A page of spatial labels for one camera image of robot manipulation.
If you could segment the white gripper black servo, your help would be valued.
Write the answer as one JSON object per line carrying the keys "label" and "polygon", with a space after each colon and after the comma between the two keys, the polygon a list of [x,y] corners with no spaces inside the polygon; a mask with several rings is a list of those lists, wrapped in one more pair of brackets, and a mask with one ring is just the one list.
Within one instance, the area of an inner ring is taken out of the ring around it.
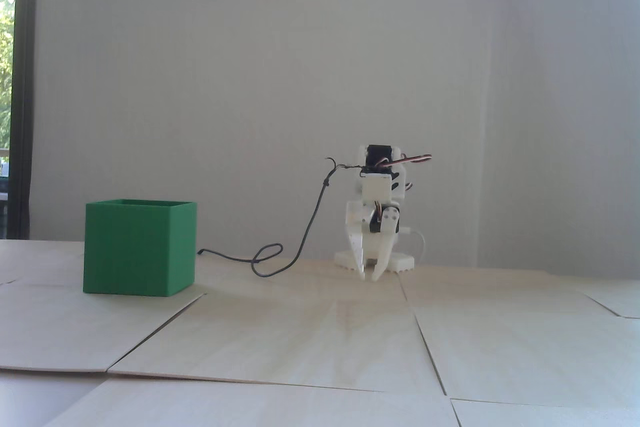
{"label": "white gripper black servo", "polygon": [[346,232],[355,270],[366,278],[364,237],[374,237],[375,266],[372,281],[378,281],[386,271],[399,229],[398,205],[377,200],[352,200],[346,205]]}

